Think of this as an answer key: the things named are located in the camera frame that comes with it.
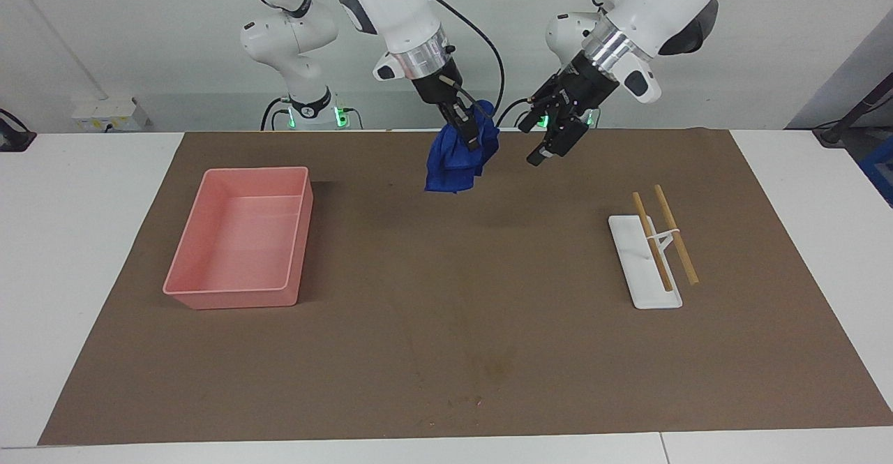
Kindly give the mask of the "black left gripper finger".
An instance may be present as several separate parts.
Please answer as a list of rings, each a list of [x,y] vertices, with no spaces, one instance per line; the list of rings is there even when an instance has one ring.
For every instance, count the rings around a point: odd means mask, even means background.
[[[517,123],[520,131],[545,130],[549,125],[549,102],[531,102],[529,110]]]
[[[546,159],[553,156],[563,158],[586,134],[587,124],[584,123],[555,123],[546,128],[546,135],[536,149],[527,156],[526,161],[533,166],[539,166]]]

